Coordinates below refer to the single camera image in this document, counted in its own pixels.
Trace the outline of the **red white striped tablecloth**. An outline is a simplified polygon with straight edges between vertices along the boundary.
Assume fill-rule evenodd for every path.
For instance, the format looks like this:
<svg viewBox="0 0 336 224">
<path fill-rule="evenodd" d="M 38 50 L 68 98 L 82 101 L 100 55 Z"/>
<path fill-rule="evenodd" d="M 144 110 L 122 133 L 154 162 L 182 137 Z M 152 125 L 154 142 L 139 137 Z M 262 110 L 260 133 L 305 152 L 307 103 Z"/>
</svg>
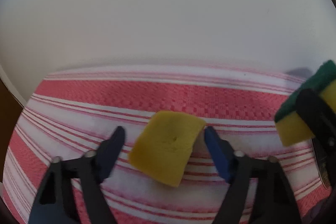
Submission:
<svg viewBox="0 0 336 224">
<path fill-rule="evenodd" d="M 75 159 L 95 149 L 117 126 L 126 143 L 102 192 L 119 223 L 211 223 L 227 191 L 202 138 L 181 184 L 154 181 L 128 162 L 135 140 L 158 111 L 202 118 L 221 138 L 251 157 L 279 159 L 306 214 L 329 191 L 309 141 L 284 147 L 273 117 L 302 79 L 253 69 L 122 65 L 48 75 L 28 100 L 11 137 L 3 199 L 27 223 L 41 179 L 55 156 Z"/>
</svg>

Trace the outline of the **round butter cookie tin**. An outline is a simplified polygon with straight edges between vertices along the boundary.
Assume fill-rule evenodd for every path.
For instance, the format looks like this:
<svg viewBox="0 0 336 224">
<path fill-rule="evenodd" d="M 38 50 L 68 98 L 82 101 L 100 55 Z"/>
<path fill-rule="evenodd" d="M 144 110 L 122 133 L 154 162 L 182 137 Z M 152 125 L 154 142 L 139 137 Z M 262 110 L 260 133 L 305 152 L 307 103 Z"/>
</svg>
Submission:
<svg viewBox="0 0 336 224">
<path fill-rule="evenodd" d="M 322 158 L 320 160 L 317 160 L 317 166 L 319 171 L 319 176 L 321 178 L 322 184 L 326 189 L 330 189 L 330 182 L 326 170 L 326 161 L 325 158 Z"/>
</svg>

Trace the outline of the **yellow sponge green top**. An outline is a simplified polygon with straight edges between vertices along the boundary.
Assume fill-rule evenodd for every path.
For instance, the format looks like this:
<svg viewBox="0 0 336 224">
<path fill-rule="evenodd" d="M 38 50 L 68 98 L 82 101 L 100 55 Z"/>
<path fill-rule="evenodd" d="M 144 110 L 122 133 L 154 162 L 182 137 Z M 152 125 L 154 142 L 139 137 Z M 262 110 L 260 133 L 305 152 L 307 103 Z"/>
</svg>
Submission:
<svg viewBox="0 0 336 224">
<path fill-rule="evenodd" d="M 308 139 L 335 141 L 335 62 L 323 63 L 274 116 L 284 146 Z"/>
</svg>

